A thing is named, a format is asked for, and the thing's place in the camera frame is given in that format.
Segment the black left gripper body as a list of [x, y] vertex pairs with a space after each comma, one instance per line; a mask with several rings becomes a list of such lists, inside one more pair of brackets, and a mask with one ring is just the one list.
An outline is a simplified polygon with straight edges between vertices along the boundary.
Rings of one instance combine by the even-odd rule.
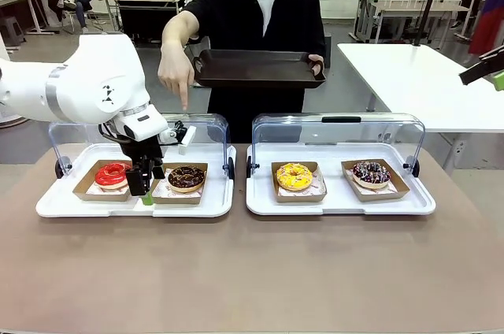
[[123, 153], [132, 160], [133, 166], [144, 167], [144, 163], [153, 162], [154, 166], [162, 165], [162, 151], [157, 136], [135, 141], [126, 136], [119, 136], [117, 142]]

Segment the person's right hand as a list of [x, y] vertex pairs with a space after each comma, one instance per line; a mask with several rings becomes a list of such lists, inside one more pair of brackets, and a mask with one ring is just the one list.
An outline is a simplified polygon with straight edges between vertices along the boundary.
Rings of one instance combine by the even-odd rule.
[[194, 68], [180, 41], [169, 40], [161, 46], [157, 71], [160, 82], [180, 97], [183, 110], [188, 108], [188, 91], [195, 79]]

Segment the person's left hand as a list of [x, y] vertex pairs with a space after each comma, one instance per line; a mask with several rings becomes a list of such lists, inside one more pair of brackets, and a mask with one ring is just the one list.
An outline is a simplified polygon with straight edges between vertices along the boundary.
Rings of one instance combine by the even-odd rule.
[[324, 71], [324, 58], [317, 54], [310, 54], [308, 56], [309, 65], [315, 76], [318, 76]]

